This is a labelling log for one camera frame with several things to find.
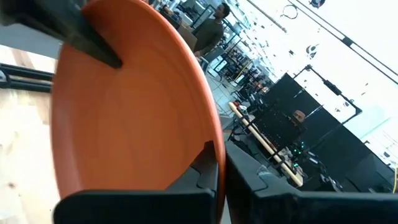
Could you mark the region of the orange plate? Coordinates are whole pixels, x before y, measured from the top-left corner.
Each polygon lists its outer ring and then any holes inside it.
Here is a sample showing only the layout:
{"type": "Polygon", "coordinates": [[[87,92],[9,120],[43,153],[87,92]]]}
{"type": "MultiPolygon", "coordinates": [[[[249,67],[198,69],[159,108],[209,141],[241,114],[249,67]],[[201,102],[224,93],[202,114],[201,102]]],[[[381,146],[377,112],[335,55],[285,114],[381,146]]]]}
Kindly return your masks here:
{"type": "Polygon", "coordinates": [[[91,0],[81,12],[123,65],[111,68],[69,45],[60,51],[50,129],[61,198],[81,190],[166,189],[210,142],[219,165],[219,220],[223,135],[192,50],[142,0],[91,0]]]}

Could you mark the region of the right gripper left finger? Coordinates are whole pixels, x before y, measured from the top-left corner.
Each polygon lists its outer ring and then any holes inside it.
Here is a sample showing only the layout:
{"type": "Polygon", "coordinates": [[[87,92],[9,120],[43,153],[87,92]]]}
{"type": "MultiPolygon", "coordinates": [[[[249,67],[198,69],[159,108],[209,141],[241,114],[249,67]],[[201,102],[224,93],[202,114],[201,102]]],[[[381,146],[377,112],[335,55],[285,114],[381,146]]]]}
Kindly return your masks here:
{"type": "Polygon", "coordinates": [[[165,190],[83,190],[61,200],[53,224],[216,224],[213,142],[165,190]]]}

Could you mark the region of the person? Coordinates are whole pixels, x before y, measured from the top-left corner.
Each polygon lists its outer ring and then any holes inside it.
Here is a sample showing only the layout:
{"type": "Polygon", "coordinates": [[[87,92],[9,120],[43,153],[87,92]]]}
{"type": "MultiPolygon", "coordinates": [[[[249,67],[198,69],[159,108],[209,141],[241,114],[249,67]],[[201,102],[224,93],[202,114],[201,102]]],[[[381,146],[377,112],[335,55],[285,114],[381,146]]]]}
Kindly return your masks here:
{"type": "Polygon", "coordinates": [[[221,40],[224,34],[222,21],[230,14],[230,11],[226,3],[221,3],[213,13],[213,18],[207,18],[192,32],[197,38],[193,48],[193,53],[197,58],[207,54],[221,40]]]}

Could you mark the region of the black gantry frame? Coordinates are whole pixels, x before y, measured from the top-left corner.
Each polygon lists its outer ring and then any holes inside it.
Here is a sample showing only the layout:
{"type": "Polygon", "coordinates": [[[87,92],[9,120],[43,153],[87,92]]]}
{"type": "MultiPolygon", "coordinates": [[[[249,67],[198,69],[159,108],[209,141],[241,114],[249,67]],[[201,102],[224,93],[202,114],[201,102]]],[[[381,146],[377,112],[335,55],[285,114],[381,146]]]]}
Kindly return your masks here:
{"type": "Polygon", "coordinates": [[[293,75],[293,79],[342,125],[363,112],[354,103],[354,99],[346,96],[332,81],[323,77],[311,65],[306,65],[293,75]]]}

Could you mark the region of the light wooden beam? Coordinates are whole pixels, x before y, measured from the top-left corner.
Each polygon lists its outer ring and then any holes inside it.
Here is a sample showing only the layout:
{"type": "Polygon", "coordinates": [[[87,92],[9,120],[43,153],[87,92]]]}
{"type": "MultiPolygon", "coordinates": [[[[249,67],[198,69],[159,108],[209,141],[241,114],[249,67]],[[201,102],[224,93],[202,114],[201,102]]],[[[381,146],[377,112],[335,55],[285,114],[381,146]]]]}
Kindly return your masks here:
{"type": "Polygon", "coordinates": [[[238,108],[233,102],[228,103],[231,111],[241,120],[244,128],[248,128],[251,134],[263,145],[265,150],[271,154],[276,162],[280,163],[282,170],[296,183],[298,187],[304,184],[303,176],[300,173],[294,173],[291,162],[286,162],[284,156],[280,156],[276,153],[276,148],[268,142],[268,139],[264,137],[259,131],[256,130],[255,125],[249,124],[249,121],[239,112],[238,108]]]}

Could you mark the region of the black ceiling rail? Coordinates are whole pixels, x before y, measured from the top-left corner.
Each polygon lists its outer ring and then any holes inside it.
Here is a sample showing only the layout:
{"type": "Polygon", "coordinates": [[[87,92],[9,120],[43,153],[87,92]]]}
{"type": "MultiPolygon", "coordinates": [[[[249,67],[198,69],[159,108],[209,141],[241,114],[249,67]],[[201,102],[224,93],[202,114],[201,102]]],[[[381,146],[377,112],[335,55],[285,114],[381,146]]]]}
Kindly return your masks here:
{"type": "Polygon", "coordinates": [[[287,0],[291,5],[296,7],[300,12],[304,13],[309,19],[319,25],[322,29],[327,31],[334,38],[338,39],[344,46],[353,51],[356,55],[362,58],[365,62],[370,64],[378,72],[383,74],[388,80],[395,85],[398,85],[398,72],[381,62],[373,54],[360,46],[356,41],[346,35],[344,32],[337,29],[327,20],[319,16],[315,11],[311,10],[305,3],[299,0],[287,0]]]}

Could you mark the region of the black rig frame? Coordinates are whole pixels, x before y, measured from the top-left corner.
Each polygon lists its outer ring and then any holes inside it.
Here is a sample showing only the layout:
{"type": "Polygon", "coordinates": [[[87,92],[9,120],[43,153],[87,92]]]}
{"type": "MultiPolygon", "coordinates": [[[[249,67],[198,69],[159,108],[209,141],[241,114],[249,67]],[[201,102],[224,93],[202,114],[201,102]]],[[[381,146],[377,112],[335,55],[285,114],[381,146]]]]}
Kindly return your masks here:
{"type": "Polygon", "coordinates": [[[0,88],[51,93],[54,73],[0,63],[0,88]]]}

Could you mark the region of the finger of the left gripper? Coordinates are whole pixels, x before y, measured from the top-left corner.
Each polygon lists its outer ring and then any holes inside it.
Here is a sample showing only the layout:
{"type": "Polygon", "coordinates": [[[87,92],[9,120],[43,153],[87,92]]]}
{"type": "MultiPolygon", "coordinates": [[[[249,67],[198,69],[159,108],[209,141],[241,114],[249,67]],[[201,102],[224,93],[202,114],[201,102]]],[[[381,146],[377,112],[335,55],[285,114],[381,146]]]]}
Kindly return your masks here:
{"type": "Polygon", "coordinates": [[[110,67],[122,66],[120,57],[83,17],[74,0],[0,0],[0,24],[22,24],[110,67]]]}

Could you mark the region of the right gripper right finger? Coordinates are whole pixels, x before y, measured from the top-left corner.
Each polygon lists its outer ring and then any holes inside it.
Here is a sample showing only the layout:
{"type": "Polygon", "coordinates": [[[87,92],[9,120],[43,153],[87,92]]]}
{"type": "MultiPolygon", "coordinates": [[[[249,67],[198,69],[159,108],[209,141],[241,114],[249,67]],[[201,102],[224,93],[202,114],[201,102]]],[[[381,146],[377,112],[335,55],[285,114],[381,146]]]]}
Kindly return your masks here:
{"type": "Polygon", "coordinates": [[[232,224],[398,224],[398,195],[302,192],[226,142],[232,224]]]}

